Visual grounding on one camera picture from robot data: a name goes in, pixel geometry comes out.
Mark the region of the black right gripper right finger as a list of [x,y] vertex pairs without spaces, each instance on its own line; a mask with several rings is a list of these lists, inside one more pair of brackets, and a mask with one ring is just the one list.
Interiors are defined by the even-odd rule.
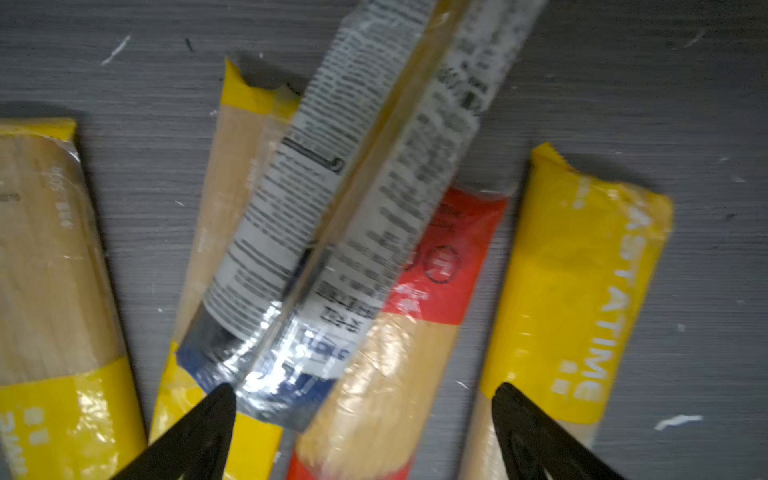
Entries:
[[491,413],[510,479],[623,480],[514,385],[497,388]]

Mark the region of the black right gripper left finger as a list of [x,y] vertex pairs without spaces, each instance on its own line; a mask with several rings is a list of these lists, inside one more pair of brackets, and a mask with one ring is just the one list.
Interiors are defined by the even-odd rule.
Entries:
[[113,479],[221,479],[235,418],[235,392],[221,384]]

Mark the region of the clear blue spaghetti pack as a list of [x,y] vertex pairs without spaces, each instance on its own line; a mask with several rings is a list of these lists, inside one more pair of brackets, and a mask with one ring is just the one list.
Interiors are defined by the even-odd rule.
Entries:
[[541,1],[362,1],[340,24],[176,352],[301,431],[363,343]]

